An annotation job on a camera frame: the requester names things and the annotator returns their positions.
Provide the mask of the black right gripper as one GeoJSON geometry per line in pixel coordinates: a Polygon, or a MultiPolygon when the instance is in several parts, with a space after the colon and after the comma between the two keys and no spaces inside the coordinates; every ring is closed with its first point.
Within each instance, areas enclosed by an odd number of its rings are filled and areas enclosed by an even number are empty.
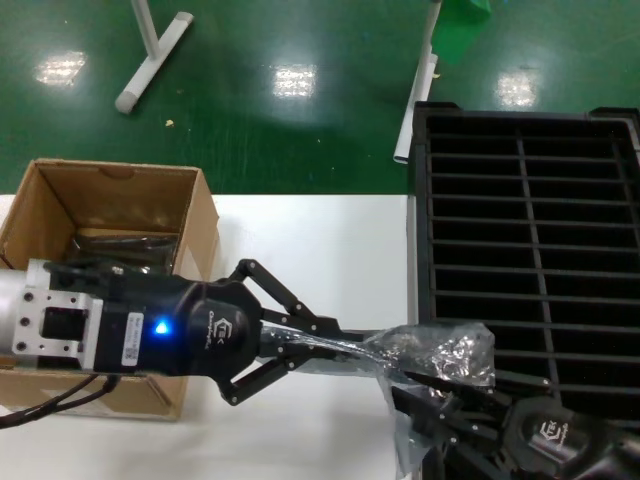
{"type": "Polygon", "coordinates": [[[392,388],[394,406],[413,430],[435,443],[423,462],[423,478],[435,479],[637,479],[639,437],[554,401],[514,401],[551,389],[543,377],[496,371],[496,386],[404,371],[418,383],[451,393],[466,407],[500,422],[499,432],[442,410],[427,399],[392,388]]]}

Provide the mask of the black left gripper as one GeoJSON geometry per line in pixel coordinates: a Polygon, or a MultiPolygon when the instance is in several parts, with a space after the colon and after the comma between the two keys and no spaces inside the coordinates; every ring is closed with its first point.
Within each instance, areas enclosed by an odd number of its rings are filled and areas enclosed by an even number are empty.
{"type": "Polygon", "coordinates": [[[191,281],[177,275],[112,275],[104,301],[93,371],[102,374],[200,376],[218,383],[237,406],[311,360],[335,361],[324,347],[285,344],[237,381],[259,351],[262,321],[316,337],[363,341],[377,330],[343,330],[318,316],[254,259],[242,259],[230,280],[191,281]],[[285,312],[262,308],[241,282],[251,278],[285,312]]]}

